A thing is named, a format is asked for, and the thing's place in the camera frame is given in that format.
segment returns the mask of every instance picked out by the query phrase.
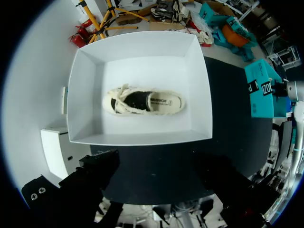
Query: white sneaker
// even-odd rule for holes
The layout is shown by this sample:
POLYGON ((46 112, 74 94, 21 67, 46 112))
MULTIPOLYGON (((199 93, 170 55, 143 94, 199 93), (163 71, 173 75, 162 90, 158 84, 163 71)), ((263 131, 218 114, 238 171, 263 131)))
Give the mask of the white sneaker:
POLYGON ((180 94, 173 91, 129 87, 110 90, 103 107, 112 114, 172 115, 185 106, 180 94))

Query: cable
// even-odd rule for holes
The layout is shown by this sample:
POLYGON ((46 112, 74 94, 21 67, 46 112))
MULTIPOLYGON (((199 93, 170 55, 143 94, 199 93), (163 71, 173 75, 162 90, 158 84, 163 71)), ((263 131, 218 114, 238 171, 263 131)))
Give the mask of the cable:
POLYGON ((175 218, 176 218, 176 220, 179 221, 179 223, 181 224, 181 227, 182 227, 182 228, 185 228, 184 225, 182 224, 182 222, 180 221, 180 219, 179 219, 178 217, 175 217, 175 218))

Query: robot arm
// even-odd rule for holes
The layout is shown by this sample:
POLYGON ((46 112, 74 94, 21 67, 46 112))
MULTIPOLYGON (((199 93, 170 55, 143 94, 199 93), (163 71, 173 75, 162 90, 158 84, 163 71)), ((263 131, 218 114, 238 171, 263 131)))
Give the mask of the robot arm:
POLYGON ((62 180, 57 188, 41 176, 21 190, 31 212, 44 227, 116 227, 123 204, 111 202, 100 221, 94 218, 104 190, 119 165, 118 151, 108 151, 80 160, 81 167, 62 180))

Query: floor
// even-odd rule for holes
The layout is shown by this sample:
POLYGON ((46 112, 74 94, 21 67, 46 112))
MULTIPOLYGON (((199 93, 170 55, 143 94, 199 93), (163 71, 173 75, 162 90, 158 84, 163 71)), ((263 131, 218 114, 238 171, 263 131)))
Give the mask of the floor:
MULTIPOLYGON (((141 21, 138 24, 134 24, 132 26, 138 26, 138 29, 122 29, 122 30, 110 30, 109 36, 116 36, 124 33, 129 32, 140 32, 140 31, 148 31, 149 30, 149 23, 146 21, 141 21)), ((250 63, 245 63, 242 58, 238 55, 233 54, 229 49, 212 45, 211 47, 202 47, 202 52, 205 56, 211 57, 214 59, 218 59, 220 61, 223 61, 225 63, 229 63, 232 65, 235 65, 237 67, 244 68, 250 63)), ((262 51, 262 49, 257 46, 252 48, 253 54, 255 56, 255 60, 259 60, 261 58, 266 59, 265 55, 262 51)), ((205 217, 206 225, 208 228, 220 228, 224 227, 226 225, 225 221, 221 218, 220 212, 222 210, 222 203, 219 200, 219 198, 214 194, 210 196, 214 200, 213 209, 210 211, 210 213, 205 217)), ((105 201, 103 205, 100 205, 101 208, 107 209, 109 206, 109 202, 105 201)), ((191 221, 193 223, 194 228, 200 227, 198 220, 194 215, 191 215, 191 221)), ((96 215, 96 220, 100 220, 101 217, 96 215)), ((138 221, 137 224, 142 225, 144 228, 159 228, 160 223, 158 221, 155 221, 153 219, 153 211, 151 205, 130 205, 130 204, 124 204, 123 211, 121 213, 121 216, 119 218, 119 223, 123 224, 133 224, 134 221, 138 221)), ((179 221, 172 217, 169 218, 169 226, 165 223, 163 223, 164 228, 180 228, 181 224, 179 221)), ((182 227, 186 228, 183 221, 180 220, 182 223, 182 227)))

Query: shoelace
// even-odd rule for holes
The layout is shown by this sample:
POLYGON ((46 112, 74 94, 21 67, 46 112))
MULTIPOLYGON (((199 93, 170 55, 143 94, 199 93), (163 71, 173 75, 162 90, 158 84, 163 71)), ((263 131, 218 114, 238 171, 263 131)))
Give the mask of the shoelace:
POLYGON ((119 90, 118 92, 114 93, 113 91, 110 91, 109 94, 110 96, 116 100, 115 102, 115 111, 117 111, 117 107, 118 105, 120 105, 122 108, 125 109, 125 111, 129 112, 128 111, 128 105, 123 102, 122 100, 124 100, 129 94, 125 94, 125 95, 122 95, 123 92, 128 88, 128 84, 124 84, 119 90))

